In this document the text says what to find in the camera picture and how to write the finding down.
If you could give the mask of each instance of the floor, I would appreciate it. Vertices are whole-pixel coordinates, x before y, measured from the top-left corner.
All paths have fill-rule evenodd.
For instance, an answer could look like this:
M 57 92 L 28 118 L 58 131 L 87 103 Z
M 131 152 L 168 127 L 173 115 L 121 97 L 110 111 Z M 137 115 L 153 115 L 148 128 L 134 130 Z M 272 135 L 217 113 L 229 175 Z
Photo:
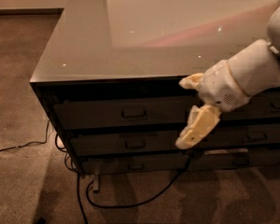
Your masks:
M 48 118 L 29 86 L 57 15 L 0 16 L 0 148 L 45 139 Z M 0 153 L 0 223 L 83 223 L 75 173 L 63 163 L 49 127 L 45 145 Z M 138 203 L 165 187 L 174 171 L 104 175 L 100 204 Z M 273 167 L 187 172 L 157 200 L 104 210 L 85 198 L 89 223 L 280 223 L 280 164 Z

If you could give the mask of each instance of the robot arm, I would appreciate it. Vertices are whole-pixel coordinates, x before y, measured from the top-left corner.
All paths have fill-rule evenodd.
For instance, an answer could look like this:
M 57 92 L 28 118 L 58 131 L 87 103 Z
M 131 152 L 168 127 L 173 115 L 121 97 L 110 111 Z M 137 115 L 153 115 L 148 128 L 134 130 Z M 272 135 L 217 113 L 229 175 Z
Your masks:
M 280 87 L 280 8 L 270 18 L 268 39 L 256 41 L 204 74 L 179 82 L 184 89 L 196 90 L 205 105 L 191 109 L 188 126 L 176 140 L 177 147 L 195 146 L 216 127 L 221 112 L 231 112 L 257 93 Z

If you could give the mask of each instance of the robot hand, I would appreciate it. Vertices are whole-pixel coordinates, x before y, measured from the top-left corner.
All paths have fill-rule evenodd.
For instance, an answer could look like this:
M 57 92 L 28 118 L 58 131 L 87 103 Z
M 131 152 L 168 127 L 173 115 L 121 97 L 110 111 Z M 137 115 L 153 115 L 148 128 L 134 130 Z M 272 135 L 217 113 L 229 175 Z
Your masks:
M 195 146 L 216 127 L 221 112 L 231 112 L 255 94 L 280 87 L 280 8 L 271 16 L 268 35 L 269 42 L 258 40 L 204 74 L 179 82 L 184 89 L 196 90 L 205 105 L 190 110 L 188 126 L 176 140 L 177 147 Z

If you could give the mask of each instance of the drawer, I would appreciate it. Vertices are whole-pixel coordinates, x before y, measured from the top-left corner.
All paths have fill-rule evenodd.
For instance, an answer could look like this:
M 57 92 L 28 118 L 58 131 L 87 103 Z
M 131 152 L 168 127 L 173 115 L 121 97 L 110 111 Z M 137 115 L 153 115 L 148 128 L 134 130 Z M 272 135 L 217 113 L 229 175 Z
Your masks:
M 233 169 L 276 165 L 278 163 L 280 163 L 280 146 L 270 145 L 205 151 L 199 159 L 191 161 L 189 170 Z
M 114 133 L 73 138 L 71 145 L 78 156 L 137 153 L 176 149 L 178 131 Z
M 54 106 L 66 130 L 118 126 L 184 123 L 191 97 L 165 97 L 116 101 L 68 102 Z
M 188 156 L 180 153 L 166 155 L 133 156 L 114 159 L 89 159 L 82 163 L 87 175 L 174 170 L 185 167 Z
M 264 118 L 280 118 L 280 91 L 260 93 L 249 104 L 221 116 L 222 120 Z
M 273 143 L 280 143 L 280 124 L 217 127 L 199 143 L 199 147 L 248 146 Z

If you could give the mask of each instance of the cabinet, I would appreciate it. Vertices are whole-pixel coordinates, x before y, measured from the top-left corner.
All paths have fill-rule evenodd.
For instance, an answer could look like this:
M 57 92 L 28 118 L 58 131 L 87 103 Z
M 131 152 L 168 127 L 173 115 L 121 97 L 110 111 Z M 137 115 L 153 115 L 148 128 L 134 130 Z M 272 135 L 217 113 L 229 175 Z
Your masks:
M 201 47 L 191 44 L 117 46 L 107 5 L 70 0 L 31 78 L 82 174 L 181 169 L 189 155 L 190 170 L 280 161 L 280 88 L 223 114 L 193 150 L 177 149 L 191 107 L 201 105 L 196 91 L 183 90 L 179 80 L 224 59 L 222 50 L 230 52 L 230 46 L 218 41 L 216 52 L 199 65 L 195 52 Z

